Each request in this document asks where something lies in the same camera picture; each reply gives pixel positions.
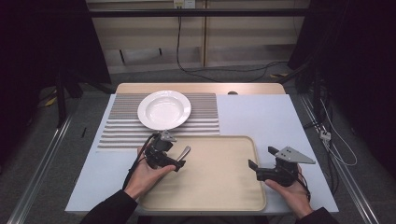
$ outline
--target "wooden board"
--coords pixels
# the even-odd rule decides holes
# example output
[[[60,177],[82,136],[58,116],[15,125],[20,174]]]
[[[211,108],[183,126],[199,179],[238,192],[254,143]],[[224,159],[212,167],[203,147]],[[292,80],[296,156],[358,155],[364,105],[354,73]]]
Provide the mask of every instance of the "wooden board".
[[[121,83],[117,93],[152,93],[155,91],[179,91],[181,93],[210,92],[228,94],[285,94],[279,83]]]
[[[262,183],[248,167],[257,162],[247,136],[179,136],[168,156],[176,159],[191,147],[186,164],[172,172],[139,204],[148,211],[261,211],[266,205]]]

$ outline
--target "white plate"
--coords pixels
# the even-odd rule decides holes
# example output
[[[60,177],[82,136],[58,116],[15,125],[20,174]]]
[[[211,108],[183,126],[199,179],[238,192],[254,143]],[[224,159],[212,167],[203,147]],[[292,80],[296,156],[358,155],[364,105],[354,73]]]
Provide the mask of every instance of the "white plate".
[[[191,113],[189,99],[177,91],[157,91],[148,95],[137,108],[137,116],[148,128],[163,131],[184,123]]]

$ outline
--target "hand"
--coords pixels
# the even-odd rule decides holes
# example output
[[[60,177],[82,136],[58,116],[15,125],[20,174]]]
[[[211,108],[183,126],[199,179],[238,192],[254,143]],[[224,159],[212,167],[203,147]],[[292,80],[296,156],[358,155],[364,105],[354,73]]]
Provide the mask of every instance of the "hand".
[[[297,181],[294,181],[291,186],[286,188],[270,179],[265,180],[265,184],[271,189],[276,190],[283,197],[298,219],[301,219],[314,211],[306,197],[306,190]]]
[[[169,174],[174,171],[176,166],[168,165],[161,169],[152,169],[149,167],[146,159],[143,159],[139,162],[134,173],[129,179],[128,185],[125,188],[125,192],[131,196],[133,199],[137,199],[140,195],[144,194],[148,190],[150,190],[154,184],[161,179],[163,176]]]

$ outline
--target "tray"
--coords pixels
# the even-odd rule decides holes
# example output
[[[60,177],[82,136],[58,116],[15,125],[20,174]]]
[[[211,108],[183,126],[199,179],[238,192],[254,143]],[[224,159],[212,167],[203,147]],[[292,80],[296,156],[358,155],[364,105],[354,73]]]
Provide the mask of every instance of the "tray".
[[[262,183],[248,167],[258,163],[254,142],[247,136],[177,136],[168,156],[177,158],[191,147],[186,164],[146,195],[148,211],[261,211],[266,205]]]

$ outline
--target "white cable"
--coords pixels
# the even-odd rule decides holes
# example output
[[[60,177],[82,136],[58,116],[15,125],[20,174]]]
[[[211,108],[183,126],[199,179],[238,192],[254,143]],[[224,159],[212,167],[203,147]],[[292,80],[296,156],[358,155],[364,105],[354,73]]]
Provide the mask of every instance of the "white cable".
[[[346,162],[344,162],[344,160],[343,160],[341,157],[337,157],[337,156],[334,154],[334,152],[330,149],[329,142],[326,141],[326,140],[323,140],[324,146],[326,147],[326,149],[327,149],[329,152],[331,152],[331,153],[334,155],[334,157],[335,157],[338,161],[340,161],[340,162],[343,163],[344,165],[353,166],[353,165],[358,164],[358,158],[356,157],[356,155],[355,155],[355,153],[353,152],[352,148],[351,148],[351,147],[349,146],[349,144],[344,140],[344,138],[341,137],[341,135],[337,132],[337,130],[335,130],[334,126],[332,125],[332,121],[331,121],[331,119],[330,119],[330,116],[329,116],[329,114],[327,113],[326,106],[324,105],[324,103],[323,103],[323,101],[322,101],[321,99],[320,99],[320,102],[321,102],[322,105],[323,105],[324,112],[326,113],[326,117],[327,117],[327,119],[328,119],[330,125],[332,126],[332,129],[333,129],[334,132],[338,135],[338,137],[340,137],[340,139],[346,144],[347,148],[349,149],[349,151],[352,153],[353,157],[355,158],[355,162],[354,162],[354,163],[346,163]]]

